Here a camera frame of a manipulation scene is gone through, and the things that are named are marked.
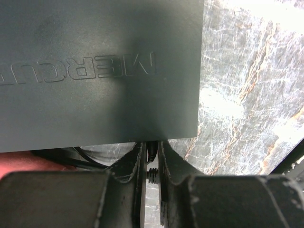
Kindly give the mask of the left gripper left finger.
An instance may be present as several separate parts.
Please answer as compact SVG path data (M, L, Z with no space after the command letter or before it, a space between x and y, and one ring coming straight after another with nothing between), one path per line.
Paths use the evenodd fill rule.
M142 228L146 143L104 171L20 171L0 181L3 228Z

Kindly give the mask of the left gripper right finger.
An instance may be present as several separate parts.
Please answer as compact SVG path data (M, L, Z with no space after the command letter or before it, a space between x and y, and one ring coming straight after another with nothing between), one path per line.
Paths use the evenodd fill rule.
M166 228L301 228L304 194L291 178L210 176L158 142L160 222Z

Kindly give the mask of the black network switch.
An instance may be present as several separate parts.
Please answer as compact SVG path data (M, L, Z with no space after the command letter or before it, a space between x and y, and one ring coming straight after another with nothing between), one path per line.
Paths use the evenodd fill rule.
M195 137L203 7L1 1L1 152Z

